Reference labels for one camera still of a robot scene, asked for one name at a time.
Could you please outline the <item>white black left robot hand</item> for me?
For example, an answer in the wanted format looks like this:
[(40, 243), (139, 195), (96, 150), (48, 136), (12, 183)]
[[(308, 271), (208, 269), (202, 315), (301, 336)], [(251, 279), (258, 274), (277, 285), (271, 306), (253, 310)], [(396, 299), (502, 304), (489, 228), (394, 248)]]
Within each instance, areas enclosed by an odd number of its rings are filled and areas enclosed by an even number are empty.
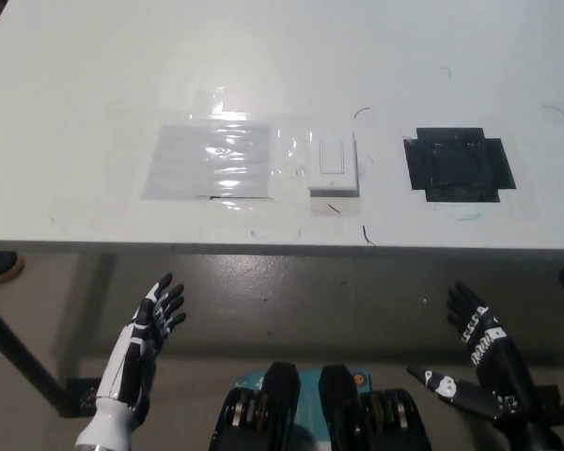
[(157, 281), (122, 328), (96, 395), (98, 400), (123, 404), (133, 414), (134, 428), (148, 415), (156, 359), (166, 339), (186, 319), (180, 311), (184, 285), (171, 287), (172, 280), (169, 272)]

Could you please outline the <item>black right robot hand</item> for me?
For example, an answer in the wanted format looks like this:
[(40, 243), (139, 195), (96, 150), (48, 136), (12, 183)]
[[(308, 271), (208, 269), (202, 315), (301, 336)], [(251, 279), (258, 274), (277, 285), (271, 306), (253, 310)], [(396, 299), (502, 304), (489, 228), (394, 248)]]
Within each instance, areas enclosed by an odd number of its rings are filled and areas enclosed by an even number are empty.
[(422, 365), (408, 365), (407, 372), (447, 405), (489, 422), (511, 450), (563, 450), (521, 353), (489, 305), (461, 282), (447, 294), (447, 320), (465, 345), (478, 383)]

